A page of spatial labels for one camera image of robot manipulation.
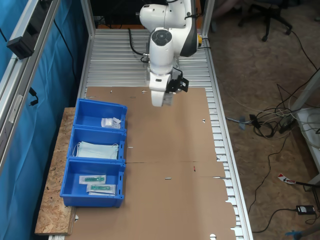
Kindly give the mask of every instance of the blue bin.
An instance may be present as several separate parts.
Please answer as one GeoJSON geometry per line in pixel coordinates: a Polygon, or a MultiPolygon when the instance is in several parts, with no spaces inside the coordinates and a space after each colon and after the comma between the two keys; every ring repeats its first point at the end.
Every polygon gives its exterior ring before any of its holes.
{"type": "Polygon", "coordinates": [[[126,164],[95,158],[68,158],[60,191],[64,205],[76,207],[119,208],[125,196],[123,181],[126,164]],[[86,184],[79,184],[80,175],[106,175],[106,184],[115,184],[115,196],[89,195],[86,184]]]}
{"type": "Polygon", "coordinates": [[[94,101],[78,98],[75,108],[73,125],[126,132],[125,121],[128,108],[121,104],[94,101]],[[121,120],[121,128],[101,127],[102,118],[117,118],[121,120]]]}
{"type": "MultiPolygon", "coordinates": [[[[118,144],[119,150],[116,159],[109,159],[109,161],[117,161],[124,163],[124,150],[125,150],[125,140],[127,134],[123,131],[114,131],[107,129],[97,129],[97,128],[87,128],[87,127],[79,127],[73,126],[69,148],[67,153],[67,158],[72,158],[73,151],[75,146],[80,142],[86,142],[90,144],[98,144],[98,145],[113,145],[118,144]]],[[[87,157],[77,157],[76,159],[88,159],[87,157]]]]}

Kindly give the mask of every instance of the blue curtain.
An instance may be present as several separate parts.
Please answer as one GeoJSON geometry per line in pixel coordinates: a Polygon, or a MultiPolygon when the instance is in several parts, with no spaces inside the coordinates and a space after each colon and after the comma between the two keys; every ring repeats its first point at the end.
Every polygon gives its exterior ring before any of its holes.
{"type": "MultiPolygon", "coordinates": [[[[1,4],[10,1],[1,0],[1,4]]],[[[88,41],[80,0],[61,0],[55,20],[71,50],[76,77],[80,80],[88,41]]],[[[36,238],[37,201],[42,199],[41,188],[47,179],[44,172],[51,158],[64,108],[70,106],[72,96],[78,91],[72,74],[71,56],[54,24],[32,88],[39,103],[29,106],[35,97],[28,95],[0,175],[0,240],[36,238]]]]}
{"type": "MultiPolygon", "coordinates": [[[[7,41],[9,41],[27,2],[28,0],[0,0],[0,28],[7,41]]],[[[0,35],[0,81],[11,56],[12,51],[7,48],[7,43],[0,35]]]]}

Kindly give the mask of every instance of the plastic packet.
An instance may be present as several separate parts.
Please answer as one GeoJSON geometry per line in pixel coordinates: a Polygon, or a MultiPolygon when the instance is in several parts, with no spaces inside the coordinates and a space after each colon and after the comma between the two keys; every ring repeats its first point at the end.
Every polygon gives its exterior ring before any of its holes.
{"type": "Polygon", "coordinates": [[[79,184],[105,184],[107,175],[80,175],[79,184]]]}
{"type": "Polygon", "coordinates": [[[116,196],[115,194],[112,193],[102,193],[102,192],[94,192],[94,191],[90,191],[89,195],[97,195],[97,196],[116,196]]]}
{"type": "Polygon", "coordinates": [[[117,118],[102,118],[101,119],[101,127],[103,128],[113,128],[120,129],[121,128],[121,120],[117,118]]]}
{"type": "Polygon", "coordinates": [[[116,194],[116,185],[114,184],[88,184],[86,192],[116,194]]]}

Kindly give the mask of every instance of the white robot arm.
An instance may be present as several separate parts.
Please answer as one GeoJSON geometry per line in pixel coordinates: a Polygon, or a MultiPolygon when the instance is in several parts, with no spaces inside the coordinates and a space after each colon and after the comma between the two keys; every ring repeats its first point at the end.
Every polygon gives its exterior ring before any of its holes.
{"type": "Polygon", "coordinates": [[[168,0],[167,5],[144,5],[140,21],[150,32],[150,83],[152,104],[161,107],[166,95],[188,91],[182,72],[172,79],[174,57],[190,57],[198,48],[195,0],[168,0]]]}

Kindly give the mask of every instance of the blue surgical mask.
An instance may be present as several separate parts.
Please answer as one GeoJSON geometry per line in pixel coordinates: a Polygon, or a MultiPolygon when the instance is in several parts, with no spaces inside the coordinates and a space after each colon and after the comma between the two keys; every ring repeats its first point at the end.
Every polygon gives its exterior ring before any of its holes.
{"type": "Polygon", "coordinates": [[[85,141],[79,142],[73,149],[72,155],[81,158],[94,159],[117,159],[118,144],[114,145],[98,145],[91,144],[85,141]]]}

